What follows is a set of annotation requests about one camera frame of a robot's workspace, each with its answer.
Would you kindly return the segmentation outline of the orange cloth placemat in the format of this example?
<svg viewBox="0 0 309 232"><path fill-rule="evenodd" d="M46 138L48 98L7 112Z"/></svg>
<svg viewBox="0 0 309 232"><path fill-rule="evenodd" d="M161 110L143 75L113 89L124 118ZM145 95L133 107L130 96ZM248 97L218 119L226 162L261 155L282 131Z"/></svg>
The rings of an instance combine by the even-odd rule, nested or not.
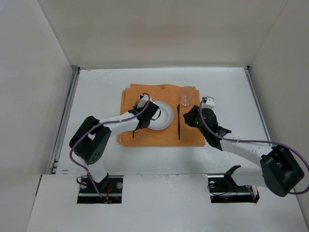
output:
<svg viewBox="0 0 309 232"><path fill-rule="evenodd" d="M174 112L174 119L171 125L163 130L151 130L149 128L135 131L132 138L132 131L121 133L117 141L123 146L204 146L205 138L197 128L185 124L183 115L191 110L194 105L199 105L200 96L197 90L196 95L189 106L180 106L181 138L178 139L178 117L177 105L180 103L181 87L169 84L163 85L142 85L131 84L122 92L120 114L132 109L138 97L142 93L148 93L153 101L163 101L169 104Z"/></svg>

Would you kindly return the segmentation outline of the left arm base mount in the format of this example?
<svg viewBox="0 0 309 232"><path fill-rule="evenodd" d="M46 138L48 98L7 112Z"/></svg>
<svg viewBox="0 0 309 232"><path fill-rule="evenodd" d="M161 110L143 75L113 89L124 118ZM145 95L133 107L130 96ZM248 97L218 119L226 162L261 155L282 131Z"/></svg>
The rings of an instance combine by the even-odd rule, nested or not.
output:
<svg viewBox="0 0 309 232"><path fill-rule="evenodd" d="M79 204L120 204L122 203L123 176L110 176L107 186L99 188L101 197L97 194L88 176L79 176L77 203Z"/></svg>

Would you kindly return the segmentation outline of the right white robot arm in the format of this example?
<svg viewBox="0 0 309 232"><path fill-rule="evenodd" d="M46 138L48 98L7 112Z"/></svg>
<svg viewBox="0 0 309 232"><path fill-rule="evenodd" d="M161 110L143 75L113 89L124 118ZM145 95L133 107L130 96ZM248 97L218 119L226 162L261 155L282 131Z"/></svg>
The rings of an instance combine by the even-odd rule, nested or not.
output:
<svg viewBox="0 0 309 232"><path fill-rule="evenodd" d="M242 140L231 130L219 126L214 111L197 105L183 115L185 124L197 128L207 143L220 151L235 154L257 166L257 170L244 170L240 165L225 173L209 177L215 192L231 192L237 187L268 188L277 196L295 194L293 188L305 174L294 156L296 152L277 142Z"/></svg>

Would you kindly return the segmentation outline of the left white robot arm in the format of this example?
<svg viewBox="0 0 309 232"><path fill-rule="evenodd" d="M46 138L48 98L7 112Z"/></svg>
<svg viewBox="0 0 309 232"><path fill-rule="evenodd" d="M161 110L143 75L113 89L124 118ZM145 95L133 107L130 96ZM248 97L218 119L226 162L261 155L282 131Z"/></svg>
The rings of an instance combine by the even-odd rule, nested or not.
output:
<svg viewBox="0 0 309 232"><path fill-rule="evenodd" d="M87 117L73 135L69 142L70 160L86 171L97 194L101 194L109 182L101 158L109 138L147 128L156 113L160 113L159 106L144 94L133 109L122 115L103 120Z"/></svg>

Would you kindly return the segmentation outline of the black plastic knife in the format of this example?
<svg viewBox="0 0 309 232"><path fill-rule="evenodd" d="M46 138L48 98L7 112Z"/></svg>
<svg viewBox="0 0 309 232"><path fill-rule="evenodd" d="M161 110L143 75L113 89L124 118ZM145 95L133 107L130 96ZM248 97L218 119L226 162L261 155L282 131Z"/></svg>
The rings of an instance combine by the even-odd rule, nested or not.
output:
<svg viewBox="0 0 309 232"><path fill-rule="evenodd" d="M177 117L178 117L178 139L181 138L181 124L180 124L180 105L177 105Z"/></svg>

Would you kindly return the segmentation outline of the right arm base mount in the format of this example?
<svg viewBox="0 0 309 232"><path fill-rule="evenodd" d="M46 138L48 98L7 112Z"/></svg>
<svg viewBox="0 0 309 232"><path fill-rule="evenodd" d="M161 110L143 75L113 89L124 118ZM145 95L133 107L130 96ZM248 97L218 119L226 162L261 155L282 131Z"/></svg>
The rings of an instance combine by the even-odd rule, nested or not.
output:
<svg viewBox="0 0 309 232"><path fill-rule="evenodd" d="M208 175L207 189L211 203L257 203L260 199L255 186L238 186L230 176Z"/></svg>

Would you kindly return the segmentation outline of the black plastic fork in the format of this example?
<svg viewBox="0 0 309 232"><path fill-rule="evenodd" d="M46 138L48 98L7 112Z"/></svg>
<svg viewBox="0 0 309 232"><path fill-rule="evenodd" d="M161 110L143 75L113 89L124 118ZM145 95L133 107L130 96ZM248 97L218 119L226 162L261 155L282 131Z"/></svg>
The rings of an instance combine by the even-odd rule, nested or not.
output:
<svg viewBox="0 0 309 232"><path fill-rule="evenodd" d="M135 102L135 105L133 106L133 108L135 109L135 111L138 113L139 111L138 111L138 104L140 103L140 100L137 100L136 102Z"/></svg>

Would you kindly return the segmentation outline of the white round plate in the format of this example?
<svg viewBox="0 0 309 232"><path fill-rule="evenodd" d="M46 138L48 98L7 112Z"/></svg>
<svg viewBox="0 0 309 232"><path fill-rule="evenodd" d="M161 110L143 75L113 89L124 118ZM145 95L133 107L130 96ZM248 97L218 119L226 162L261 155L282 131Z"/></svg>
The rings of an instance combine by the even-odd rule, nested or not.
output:
<svg viewBox="0 0 309 232"><path fill-rule="evenodd" d="M174 119L173 109L169 104L163 101L154 101L154 103L159 107L156 114L148 126L151 130L163 130L167 128Z"/></svg>

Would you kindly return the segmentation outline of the clear plastic cup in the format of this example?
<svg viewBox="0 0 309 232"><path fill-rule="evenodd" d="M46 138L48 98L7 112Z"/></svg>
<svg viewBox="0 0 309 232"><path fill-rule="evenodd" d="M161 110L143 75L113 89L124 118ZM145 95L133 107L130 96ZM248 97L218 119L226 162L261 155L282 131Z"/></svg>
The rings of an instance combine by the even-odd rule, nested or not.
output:
<svg viewBox="0 0 309 232"><path fill-rule="evenodd" d="M196 95L196 88L192 86L184 86L181 88L180 103L189 106Z"/></svg>

